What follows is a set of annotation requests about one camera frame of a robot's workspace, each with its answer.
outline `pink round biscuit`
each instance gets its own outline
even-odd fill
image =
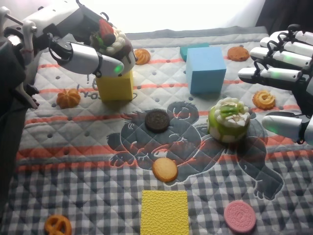
[[[224,210],[226,224],[237,233],[249,233],[256,223],[253,208],[243,201],[233,201]]]

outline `strawberry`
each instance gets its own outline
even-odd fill
[[[99,20],[99,28],[102,39],[104,39],[105,35],[114,33],[113,28],[104,19]]]

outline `quilted mat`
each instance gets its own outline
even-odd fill
[[[239,80],[241,68],[227,51],[259,46],[266,33],[250,31],[201,35],[180,32],[131,35],[134,48],[146,48],[151,61],[135,66],[134,99],[102,103],[93,75],[59,67],[41,55],[35,86],[37,110],[28,110],[17,169],[10,183],[1,234],[40,235],[52,214],[69,218],[73,235],[140,234],[143,190],[185,190],[189,234],[232,234],[224,208],[234,200],[256,213],[257,235],[313,234],[313,148],[267,132],[261,119],[269,111],[252,102],[256,91],[276,96],[274,110],[300,113],[289,91]],[[191,95],[179,47],[208,42],[221,47],[227,71],[219,95]],[[58,92],[75,88],[81,102],[72,109],[56,105]],[[244,142],[231,145],[207,133],[208,110],[225,97],[250,107]],[[146,113],[163,109],[171,117],[162,134],[149,132]],[[175,161],[175,181],[162,183],[152,173],[160,157]]]

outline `robotic hand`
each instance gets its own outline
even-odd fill
[[[7,19],[17,25],[3,29]],[[99,31],[101,21],[107,27],[100,26],[101,34],[111,34],[102,53],[90,47],[91,36]],[[69,33],[84,44],[65,42],[63,37]],[[31,96],[38,91],[29,85],[24,90],[24,70],[25,65],[45,48],[49,49],[58,65],[79,74],[116,77],[135,65],[133,47],[125,34],[109,23],[105,13],[96,14],[79,0],[60,1],[39,8],[22,21],[11,16],[6,7],[0,7],[0,90],[10,91],[21,103],[34,109],[39,104]]]
[[[262,125],[299,144],[306,141],[313,145],[313,33],[300,31],[299,25],[292,24],[287,31],[262,39],[260,45],[250,53],[255,67],[240,70],[239,78],[292,91],[303,113],[271,112],[263,118]]]

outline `yellow block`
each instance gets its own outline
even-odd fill
[[[144,190],[140,235],[189,235],[187,192]]]
[[[133,71],[121,77],[96,78],[96,83],[101,100],[132,100],[133,99]]]

